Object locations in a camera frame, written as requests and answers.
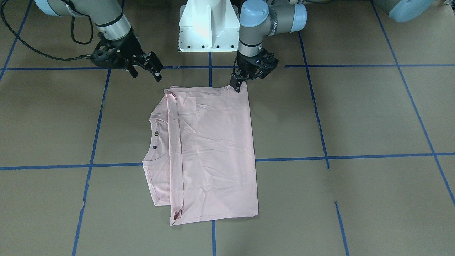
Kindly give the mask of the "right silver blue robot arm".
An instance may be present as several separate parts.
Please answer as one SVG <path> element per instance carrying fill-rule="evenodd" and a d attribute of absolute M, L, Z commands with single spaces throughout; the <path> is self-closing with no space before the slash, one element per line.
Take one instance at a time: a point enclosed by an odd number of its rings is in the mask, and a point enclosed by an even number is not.
<path fill-rule="evenodd" d="M 117 0 L 36 0 L 39 9 L 49 16 L 87 16 L 99 29 L 98 42 L 89 59 L 100 68 L 124 69 L 133 78 L 136 66 L 149 71 L 161 81 L 162 63 L 154 52 L 145 53 L 141 42 Z"/>

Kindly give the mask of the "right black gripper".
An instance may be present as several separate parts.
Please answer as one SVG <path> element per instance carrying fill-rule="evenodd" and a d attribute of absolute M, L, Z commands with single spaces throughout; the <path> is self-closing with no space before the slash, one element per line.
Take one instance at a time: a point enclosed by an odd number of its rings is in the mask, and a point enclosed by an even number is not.
<path fill-rule="evenodd" d="M 155 52 L 148 54 L 143 52 L 139 39 L 132 28 L 121 39 L 106 39 L 102 32 L 98 33 L 98 37 L 100 41 L 90 56 L 94 65 L 101 68 L 126 69 L 135 79 L 138 77 L 138 71 L 133 64 L 139 62 L 143 69 L 153 75 L 156 82 L 161 81 L 163 64 Z"/>

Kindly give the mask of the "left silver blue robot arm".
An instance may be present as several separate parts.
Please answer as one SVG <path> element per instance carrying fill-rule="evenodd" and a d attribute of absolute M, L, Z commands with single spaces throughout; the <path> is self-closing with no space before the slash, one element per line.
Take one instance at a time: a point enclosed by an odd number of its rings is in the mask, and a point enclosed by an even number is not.
<path fill-rule="evenodd" d="M 240 92 L 248 80 L 263 79 L 278 65 L 273 53 L 263 48 L 265 36 L 302 30 L 307 10 L 302 0 L 247 0 L 241 6 L 239 45 L 230 86 Z"/>

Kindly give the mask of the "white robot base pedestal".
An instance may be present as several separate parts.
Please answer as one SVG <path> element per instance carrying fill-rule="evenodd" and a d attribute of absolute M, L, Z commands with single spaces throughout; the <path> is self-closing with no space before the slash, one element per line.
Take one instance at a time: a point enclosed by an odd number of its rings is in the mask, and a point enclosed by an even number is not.
<path fill-rule="evenodd" d="M 239 10 L 229 0 L 188 0 L 180 7 L 181 52 L 236 52 Z"/>

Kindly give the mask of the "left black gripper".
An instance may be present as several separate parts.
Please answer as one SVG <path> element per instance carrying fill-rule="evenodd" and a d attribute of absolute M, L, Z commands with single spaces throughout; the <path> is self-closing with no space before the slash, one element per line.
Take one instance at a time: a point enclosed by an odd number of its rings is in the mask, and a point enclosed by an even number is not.
<path fill-rule="evenodd" d="M 235 92 L 240 93 L 242 83 L 245 80 L 265 78 L 277 67 L 279 60 L 275 58 L 274 53 L 261 48 L 257 55 L 251 57 L 237 52 L 235 62 L 238 69 L 231 74 L 230 86 Z"/>

